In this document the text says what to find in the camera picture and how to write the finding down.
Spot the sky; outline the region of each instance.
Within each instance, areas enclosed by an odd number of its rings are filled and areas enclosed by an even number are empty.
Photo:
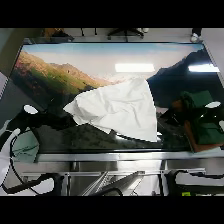
[[[22,51],[46,63],[71,64],[91,77],[108,81],[149,78],[160,68],[170,67],[191,52],[203,49],[202,44],[178,43],[63,43],[25,45]],[[155,71],[117,73],[117,63],[150,63]]]

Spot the white cloth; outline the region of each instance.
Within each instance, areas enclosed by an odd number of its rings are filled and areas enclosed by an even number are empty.
[[[64,107],[78,125],[89,123],[107,134],[157,141],[156,108],[149,85],[133,79],[79,94]]]

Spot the crumpled white fabric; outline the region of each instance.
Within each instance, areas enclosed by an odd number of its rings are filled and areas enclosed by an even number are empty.
[[[79,94],[64,107],[78,125],[89,123],[107,134],[157,141],[156,108],[149,85],[132,79]]]

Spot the table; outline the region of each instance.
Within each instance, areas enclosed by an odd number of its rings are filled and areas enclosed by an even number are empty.
[[[116,161],[135,159],[206,158],[223,156],[192,154],[182,127],[167,124],[160,115],[181,91],[209,90],[224,103],[223,79],[219,72],[192,72],[189,66],[213,64],[205,44],[134,42],[68,42],[66,38],[29,39],[21,46],[15,66],[0,101],[0,126],[14,117],[22,105],[63,116],[63,107],[87,90],[144,77],[157,110],[158,142],[125,140],[82,125],[56,131],[42,126],[41,161]],[[116,63],[150,63],[154,69],[140,73],[116,72]]]

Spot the floor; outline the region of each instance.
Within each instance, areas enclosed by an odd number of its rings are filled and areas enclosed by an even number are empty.
[[[39,36],[41,29],[18,29],[18,28],[1,28],[0,29],[0,71],[9,76],[14,63],[14,58],[19,50],[20,44],[24,37]],[[85,36],[95,37],[94,28],[83,28]],[[111,31],[111,28],[97,28],[98,39],[106,40],[105,35]],[[65,32],[72,36],[81,36],[80,28],[65,28]],[[191,28],[150,28],[145,34],[143,41],[150,42],[189,42]],[[224,75],[224,29],[223,28],[203,28],[202,38],[205,40],[219,70]],[[131,37],[131,41],[141,41],[139,37]],[[74,164],[65,162],[61,163],[37,163],[21,164],[16,163],[16,169],[22,172],[65,172],[71,170]],[[79,164],[80,171],[103,171],[103,170],[127,170],[127,169],[185,169],[185,168],[206,168],[208,174],[224,173],[224,158],[197,159],[197,160],[169,160],[161,166],[161,161],[140,162],[136,166],[135,162],[127,161],[119,164],[113,163],[85,163]],[[6,186],[15,186],[19,184],[10,171]]]

